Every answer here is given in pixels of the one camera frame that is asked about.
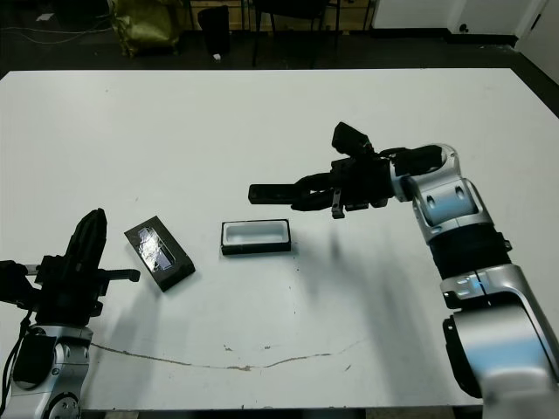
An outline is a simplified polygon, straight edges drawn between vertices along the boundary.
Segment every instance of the white wall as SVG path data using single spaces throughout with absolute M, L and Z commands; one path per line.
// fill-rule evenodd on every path
M 559 84 L 559 0 L 549 0 L 533 31 L 517 49 Z
M 546 0 L 378 0 L 376 29 L 448 28 L 471 34 L 522 34 Z
M 535 18 L 538 16 L 538 13 L 542 11 L 547 2 L 548 0 L 532 0 L 530 5 L 526 8 L 524 16 L 516 27 L 515 35 L 518 37 L 518 39 L 522 39 L 525 35 L 528 34 L 528 31 L 534 23 Z
M 375 29 L 446 28 L 457 0 L 378 0 Z
M 534 0 L 460 0 L 449 16 L 448 29 L 459 33 L 466 24 L 470 34 L 514 35 Z

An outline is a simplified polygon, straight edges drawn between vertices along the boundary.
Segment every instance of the chair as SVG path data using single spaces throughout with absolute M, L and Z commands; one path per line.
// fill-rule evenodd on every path
M 276 23 L 273 15 L 310 19 L 311 31 L 313 31 L 314 20 L 318 18 L 320 19 L 318 31 L 321 31 L 322 23 L 324 22 L 324 13 L 329 2 L 330 0 L 252 0 L 254 13 L 256 15 L 256 36 L 254 39 L 254 51 L 252 52 L 252 66 L 256 66 L 262 13 L 268 13 L 270 15 L 272 32 L 274 34 L 276 32 Z

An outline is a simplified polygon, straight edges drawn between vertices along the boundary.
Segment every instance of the table surface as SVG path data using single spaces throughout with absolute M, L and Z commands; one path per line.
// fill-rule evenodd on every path
M 340 120 L 376 149 L 453 145 L 559 331 L 559 120 L 507 69 L 13 72 L 0 81 L 0 258 L 61 254 L 107 213 L 87 409 L 469 404 L 409 203 L 294 213 L 251 183 L 329 170 Z M 197 272 L 162 293 L 123 232 L 158 215 Z M 223 221 L 288 217 L 293 250 L 223 257 Z M 0 362 L 24 313 L 0 305 Z

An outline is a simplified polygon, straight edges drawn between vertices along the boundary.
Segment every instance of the crack on table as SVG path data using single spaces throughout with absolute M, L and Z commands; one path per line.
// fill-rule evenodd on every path
M 288 362 L 294 362 L 294 361 L 303 361 L 303 360 L 309 360 L 311 358 L 321 358 L 321 357 L 325 357 L 325 356 L 334 356 L 334 355 L 341 355 L 344 352 L 347 352 L 349 349 L 351 349 L 352 347 L 355 347 L 356 345 L 359 345 L 360 343 L 362 343 L 363 341 L 365 341 L 366 339 L 360 339 L 357 340 L 355 342 L 353 342 L 351 345 L 348 345 L 347 347 L 344 347 L 341 351 L 339 352 L 335 352 L 335 353 L 324 353 L 324 354 L 311 354 L 311 355 L 305 355 L 305 356 L 294 356 L 292 358 L 286 358 L 284 360 L 281 361 L 276 361 L 272 364 L 268 364 L 268 365 L 245 365 L 243 367 L 237 366 L 237 365 L 232 365 L 229 367 L 220 367 L 220 366 L 216 366 L 216 365 L 203 365 L 203 364 L 193 364 L 191 362 L 182 362 L 182 361 L 177 361 L 177 360 L 170 360 L 170 359 L 166 359 L 166 358 L 158 358 L 156 356 L 149 356 L 149 355 L 142 355 L 142 354 L 134 354 L 132 352 L 129 351 L 121 351 L 118 349 L 113 349 L 111 347 L 104 347 L 102 345 L 99 345 L 97 343 L 93 343 L 91 342 L 91 346 L 92 347 L 97 347 L 98 349 L 101 349 L 103 351 L 107 351 L 110 352 L 112 354 L 118 354 L 118 355 L 125 355 L 125 356 L 130 356 L 132 358 L 140 358 L 142 360 L 149 360 L 149 361 L 159 361 L 159 362 L 166 362 L 168 364 L 173 364 L 173 365 L 180 365 L 181 367 L 194 367 L 194 368 L 208 368 L 208 369 L 224 369 L 224 370 L 237 370 L 237 371 L 243 371 L 243 372 L 250 372 L 253 369 L 267 369 L 267 368 L 273 368 L 273 367 L 277 367 L 278 365 L 281 364 L 286 364 Z

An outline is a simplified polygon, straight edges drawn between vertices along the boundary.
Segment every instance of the chair leg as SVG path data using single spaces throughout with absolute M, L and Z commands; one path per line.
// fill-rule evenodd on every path
M 371 0 L 367 2 L 367 10 L 365 11 L 365 21 L 363 22 L 363 31 L 367 30 L 367 21 L 369 20 L 370 3 Z
M 276 36 L 276 21 L 274 20 L 272 13 L 270 13 L 270 22 L 272 22 L 272 33 Z
M 189 4 L 189 15 L 190 15 L 190 26 L 192 26 L 192 30 L 196 30 L 196 26 L 194 26 L 194 15 L 192 14 L 192 2 L 190 0 L 186 0 Z
M 318 21 L 318 32 L 322 31 L 322 25 L 324 24 L 324 15 L 326 15 L 326 10 L 321 13 L 321 19 Z
M 316 61 L 316 56 L 318 55 L 318 50 L 320 49 L 321 43 L 321 32 L 322 32 L 322 25 L 324 24 L 324 15 L 326 14 L 326 9 L 322 11 L 320 20 L 318 22 L 318 33 L 316 34 L 316 46 L 314 48 L 313 60 L 311 61 L 311 69 L 314 68 L 314 63 Z
M 334 44 L 338 46 L 338 37 L 340 36 L 340 3 L 342 0 L 337 0 L 335 3 L 335 38 Z
M 256 33 L 254 34 L 254 50 L 252 51 L 252 66 L 256 67 L 256 54 L 259 51 L 259 34 L 260 34 L 260 21 L 262 20 L 262 12 L 256 10 Z

